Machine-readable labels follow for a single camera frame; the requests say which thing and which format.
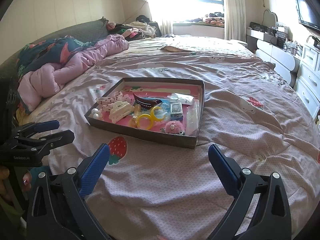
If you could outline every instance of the blue gripper pad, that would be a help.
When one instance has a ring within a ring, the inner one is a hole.
[[[227,194],[238,198],[239,196],[239,180],[224,156],[220,152],[218,146],[212,144],[208,150],[209,161],[217,173]]]
[[[37,123],[34,126],[34,130],[36,132],[46,132],[46,131],[56,130],[59,128],[59,126],[60,126],[59,121],[53,120],[48,122]]]
[[[104,167],[107,165],[110,157],[110,150],[107,144],[104,144],[95,153],[95,157],[82,174],[81,187],[79,188],[79,195],[84,198],[92,193]]]

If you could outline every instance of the tv screen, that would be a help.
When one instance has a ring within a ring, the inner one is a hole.
[[[315,14],[307,4],[306,0],[296,0],[297,11],[299,16],[299,23],[305,27],[320,31],[320,22],[316,18]]]

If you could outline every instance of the bed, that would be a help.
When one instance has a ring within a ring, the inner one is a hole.
[[[132,41],[42,104],[24,122],[58,120],[75,133],[72,144],[44,158],[53,174],[76,167],[118,134],[91,127],[84,114],[123,77],[201,79],[203,118],[196,149],[160,145],[123,135],[127,153],[107,165],[86,201],[117,240],[206,239],[233,201],[208,160],[214,142],[255,174],[280,173],[294,237],[320,199],[320,136],[292,88],[238,43],[208,37]],[[245,231],[257,198],[239,229]]]

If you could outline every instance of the window frame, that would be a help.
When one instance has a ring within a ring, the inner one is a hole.
[[[217,3],[217,4],[222,4],[224,7],[224,0],[217,1],[217,0],[198,0],[199,2],[207,2],[207,3]]]

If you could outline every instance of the silver bolt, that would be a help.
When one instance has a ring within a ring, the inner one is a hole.
[[[247,169],[247,168],[244,168],[244,169],[242,170],[242,172],[243,172],[245,175],[251,174],[251,171],[250,171],[249,169]]]
[[[42,179],[44,176],[45,176],[45,172],[43,172],[43,171],[40,172],[39,175],[38,175],[38,177],[39,177],[40,179]]]
[[[70,168],[68,169],[68,174],[75,174],[76,173],[76,169],[75,168]]]
[[[279,179],[279,178],[280,178],[280,175],[279,175],[279,173],[277,173],[277,172],[272,173],[272,176],[273,176],[274,178],[276,178],[276,179]]]

